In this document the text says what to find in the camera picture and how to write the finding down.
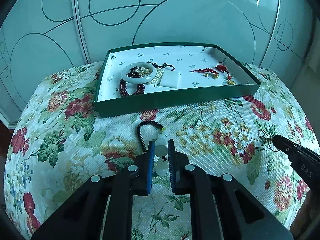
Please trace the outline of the person's left hand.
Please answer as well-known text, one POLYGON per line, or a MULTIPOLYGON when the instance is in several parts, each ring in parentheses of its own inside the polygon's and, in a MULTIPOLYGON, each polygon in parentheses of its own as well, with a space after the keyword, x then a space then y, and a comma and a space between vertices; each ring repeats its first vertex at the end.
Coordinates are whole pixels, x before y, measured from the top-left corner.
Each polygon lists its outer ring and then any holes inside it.
POLYGON ((298 239, 318 215, 319 197, 309 190, 306 194, 303 204, 301 205, 294 221, 290 226, 290 232, 293 235, 293 239, 298 239))

